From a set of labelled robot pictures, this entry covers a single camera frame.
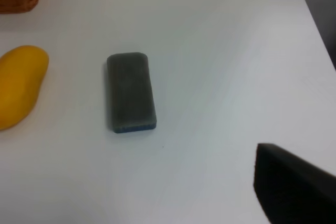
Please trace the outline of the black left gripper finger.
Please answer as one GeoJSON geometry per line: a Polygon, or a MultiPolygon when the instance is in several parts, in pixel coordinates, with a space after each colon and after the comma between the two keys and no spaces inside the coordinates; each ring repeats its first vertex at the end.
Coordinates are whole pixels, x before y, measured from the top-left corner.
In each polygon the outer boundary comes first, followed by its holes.
{"type": "Polygon", "coordinates": [[[254,191],[270,223],[335,223],[335,176],[275,144],[257,146],[254,191]]]}

